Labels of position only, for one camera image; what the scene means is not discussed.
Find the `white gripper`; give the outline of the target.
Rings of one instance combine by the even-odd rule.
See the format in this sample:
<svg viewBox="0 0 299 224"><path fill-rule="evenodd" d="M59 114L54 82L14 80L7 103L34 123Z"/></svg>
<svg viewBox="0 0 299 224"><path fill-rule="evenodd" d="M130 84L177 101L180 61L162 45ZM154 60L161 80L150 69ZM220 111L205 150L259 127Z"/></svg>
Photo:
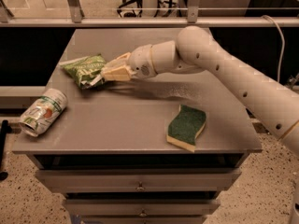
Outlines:
<svg viewBox="0 0 299 224"><path fill-rule="evenodd" d="M105 81L129 81L132 77L139 79L156 77L157 72L151 59L151 49L152 45L142 46L135 49L132 53L126 52L108 62L106 68L103 68L101 71L102 78ZM122 65L127 60L131 68L127 65Z"/></svg>

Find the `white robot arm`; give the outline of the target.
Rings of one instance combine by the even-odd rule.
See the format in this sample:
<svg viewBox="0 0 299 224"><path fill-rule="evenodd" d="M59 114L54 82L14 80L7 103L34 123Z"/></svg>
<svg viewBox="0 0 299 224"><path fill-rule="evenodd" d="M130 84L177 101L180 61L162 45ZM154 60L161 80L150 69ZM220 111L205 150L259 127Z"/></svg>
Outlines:
<svg viewBox="0 0 299 224"><path fill-rule="evenodd" d="M174 40L146 45L112 60L101 71L105 81L128 81L162 73L213 74L278 141L299 155L299 94L240 61L212 34L197 26Z"/></svg>

